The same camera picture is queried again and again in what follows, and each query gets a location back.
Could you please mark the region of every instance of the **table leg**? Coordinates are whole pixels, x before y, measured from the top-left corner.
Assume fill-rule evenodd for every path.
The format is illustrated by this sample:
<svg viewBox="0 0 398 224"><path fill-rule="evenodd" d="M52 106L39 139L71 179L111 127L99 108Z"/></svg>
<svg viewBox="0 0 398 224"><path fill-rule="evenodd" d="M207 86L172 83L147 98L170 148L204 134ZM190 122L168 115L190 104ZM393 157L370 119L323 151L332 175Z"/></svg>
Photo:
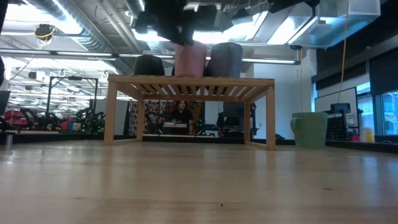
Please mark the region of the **table leg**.
<svg viewBox="0 0 398 224"><path fill-rule="evenodd" d="M144 134L144 114L145 114L145 101L138 102L138 116L137 116L137 139L142 139Z"/></svg>
<svg viewBox="0 0 398 224"><path fill-rule="evenodd" d="M116 113L116 95L118 94L116 82L110 82L108 87L108 96L106 98L106 121L104 132L104 144L113 145L114 139L114 119Z"/></svg>
<svg viewBox="0 0 398 224"><path fill-rule="evenodd" d="M267 149L276 150L275 139L275 90L269 87L266 93L266 113L267 113Z"/></svg>
<svg viewBox="0 0 398 224"><path fill-rule="evenodd" d="M250 132L250 102L244 103L244 143L247 144L251 141Z"/></svg>

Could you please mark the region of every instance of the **wooden table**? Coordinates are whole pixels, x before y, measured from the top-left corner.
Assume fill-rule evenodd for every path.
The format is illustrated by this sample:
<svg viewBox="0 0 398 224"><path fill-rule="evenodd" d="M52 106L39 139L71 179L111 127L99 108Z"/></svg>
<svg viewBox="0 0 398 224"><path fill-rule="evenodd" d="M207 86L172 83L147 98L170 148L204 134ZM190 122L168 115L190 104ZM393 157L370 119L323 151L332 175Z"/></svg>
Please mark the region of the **wooden table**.
<svg viewBox="0 0 398 224"><path fill-rule="evenodd" d="M144 108L145 100L188 100L243 102L245 144L275 150L275 80L273 79L110 75L108 81L104 134L104 144L107 146L142 140L144 110L140 109ZM114 119L118 91L139 102L137 139L114 141ZM250 104L263 96L266 96L267 145L251 142L250 135Z"/></svg>

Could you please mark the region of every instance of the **person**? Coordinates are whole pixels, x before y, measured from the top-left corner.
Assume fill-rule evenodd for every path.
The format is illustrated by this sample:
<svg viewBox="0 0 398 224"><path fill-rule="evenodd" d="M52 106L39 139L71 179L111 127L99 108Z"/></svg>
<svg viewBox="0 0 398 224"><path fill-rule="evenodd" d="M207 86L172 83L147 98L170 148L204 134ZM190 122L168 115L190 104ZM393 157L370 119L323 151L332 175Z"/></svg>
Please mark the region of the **person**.
<svg viewBox="0 0 398 224"><path fill-rule="evenodd" d="M185 100L178 101L178 106L173 110L171 114L171 120L174 123L182 123L189 125L189 134L195 134L194 122L192 112L187 108L187 102Z"/></svg>

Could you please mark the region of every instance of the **green mug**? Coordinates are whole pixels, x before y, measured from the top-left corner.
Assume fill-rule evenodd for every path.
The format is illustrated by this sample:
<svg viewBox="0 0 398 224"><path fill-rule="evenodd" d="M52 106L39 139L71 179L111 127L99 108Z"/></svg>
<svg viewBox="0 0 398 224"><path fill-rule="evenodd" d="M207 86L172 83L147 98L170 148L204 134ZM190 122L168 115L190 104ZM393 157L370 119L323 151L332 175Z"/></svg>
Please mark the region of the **green mug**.
<svg viewBox="0 0 398 224"><path fill-rule="evenodd" d="M326 113L294 113L290 127L296 146L307 149L323 149L326 146Z"/></svg>

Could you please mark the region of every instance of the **wooden floor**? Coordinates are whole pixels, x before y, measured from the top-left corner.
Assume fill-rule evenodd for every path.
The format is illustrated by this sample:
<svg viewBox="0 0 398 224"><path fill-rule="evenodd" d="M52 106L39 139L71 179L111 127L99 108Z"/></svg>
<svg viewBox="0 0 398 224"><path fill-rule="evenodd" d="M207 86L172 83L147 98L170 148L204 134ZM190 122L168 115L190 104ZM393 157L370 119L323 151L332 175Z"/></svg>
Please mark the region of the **wooden floor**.
<svg viewBox="0 0 398 224"><path fill-rule="evenodd" d="M397 223L398 157L101 141L0 150L0 223Z"/></svg>

